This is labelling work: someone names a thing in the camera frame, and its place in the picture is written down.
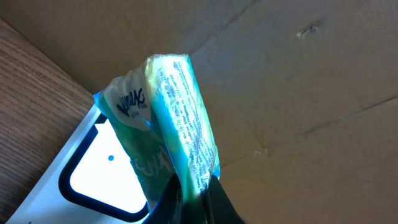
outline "wooden table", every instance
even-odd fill
[[[91,94],[0,20],[0,223],[92,106]]]

